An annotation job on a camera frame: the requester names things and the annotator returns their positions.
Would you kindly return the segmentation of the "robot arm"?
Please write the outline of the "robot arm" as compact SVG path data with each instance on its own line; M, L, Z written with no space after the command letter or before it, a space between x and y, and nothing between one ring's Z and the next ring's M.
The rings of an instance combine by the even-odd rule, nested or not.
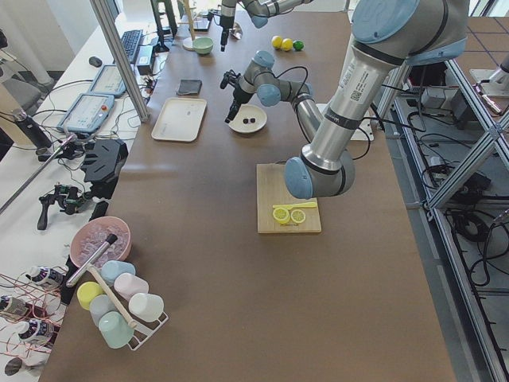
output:
M268 19L274 16L290 12L295 7L309 4L308 0L270 0L270 1L236 1L223 0L220 3L220 27L222 28L220 38L220 50L225 51L230 32L235 24L236 7L241 4L251 18L257 29L267 24Z
M267 106L289 102L310 142L287 160L286 188L298 199L332 197L350 189L355 167L347 145L388 73L402 64L435 64L465 49L467 1L361 1L341 78L325 111L308 84L278 79L274 57L258 51L244 73L225 72L220 87L234 88L226 117L232 121L252 96Z

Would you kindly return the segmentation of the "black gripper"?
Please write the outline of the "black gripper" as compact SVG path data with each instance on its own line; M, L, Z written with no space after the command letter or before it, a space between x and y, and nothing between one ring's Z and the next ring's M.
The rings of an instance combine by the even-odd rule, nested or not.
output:
M225 123L232 122L239 113L242 104L249 103L253 96L253 92L245 89L246 85L243 82L243 75L236 73L232 69L223 74L223 78L220 81L220 89L224 90L228 85L233 87L233 100L224 120Z
M227 46L229 31L233 28L235 16L224 15L222 12L208 11L208 19L213 20L223 31L220 38L220 51L224 52Z

